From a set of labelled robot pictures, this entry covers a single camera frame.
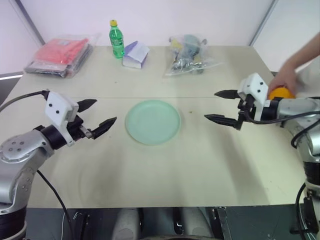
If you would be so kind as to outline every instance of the clear plastic bag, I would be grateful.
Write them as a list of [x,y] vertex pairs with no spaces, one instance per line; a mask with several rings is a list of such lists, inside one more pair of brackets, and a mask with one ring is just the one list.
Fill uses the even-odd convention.
[[62,35],[51,39],[24,68],[26,73],[73,77],[93,52],[99,34]]
[[208,54],[207,40],[192,34],[169,38],[172,62],[166,76],[184,73],[202,74],[205,69],[222,64]]

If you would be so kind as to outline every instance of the red item in plastic bag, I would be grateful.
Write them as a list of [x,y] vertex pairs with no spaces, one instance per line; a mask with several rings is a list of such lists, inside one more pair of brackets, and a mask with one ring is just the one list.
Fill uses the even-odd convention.
[[34,59],[55,64],[70,64],[78,56],[89,40],[54,38],[40,48]]

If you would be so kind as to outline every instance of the human hand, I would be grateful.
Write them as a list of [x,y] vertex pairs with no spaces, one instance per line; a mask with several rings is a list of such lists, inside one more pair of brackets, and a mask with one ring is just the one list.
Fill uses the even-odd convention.
[[283,65],[269,84],[268,95],[276,88],[285,87],[293,95],[296,94],[297,74],[295,68],[289,64]]

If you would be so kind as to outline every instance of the table surface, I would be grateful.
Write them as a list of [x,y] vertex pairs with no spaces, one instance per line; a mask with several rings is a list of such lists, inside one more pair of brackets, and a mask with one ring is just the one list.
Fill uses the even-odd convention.
[[[96,140],[82,139],[63,147],[40,170],[68,208],[248,206],[291,204],[305,179],[303,164],[290,146],[290,135],[274,125],[245,123],[241,131],[215,124],[205,114],[237,117],[236,100],[215,97],[237,89],[257,72],[272,79],[257,52],[245,46],[213,46],[224,64],[201,75],[164,77],[168,49],[151,47],[144,69],[130,69],[96,47],[73,78],[25,74],[8,100],[42,89],[64,93],[76,101],[98,100],[80,113],[94,129],[107,118],[117,121]],[[145,99],[160,99],[180,113],[177,136],[157,146],[133,140],[125,129],[127,112]],[[31,97],[0,114],[0,141],[50,122],[45,101]],[[35,176],[29,207],[60,208],[51,190]]]

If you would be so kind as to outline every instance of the light green plate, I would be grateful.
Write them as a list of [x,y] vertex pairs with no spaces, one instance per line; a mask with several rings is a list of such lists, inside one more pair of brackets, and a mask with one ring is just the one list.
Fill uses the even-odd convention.
[[147,100],[135,105],[126,115],[128,133],[140,143],[158,145],[167,142],[179,131],[181,118],[170,104]]

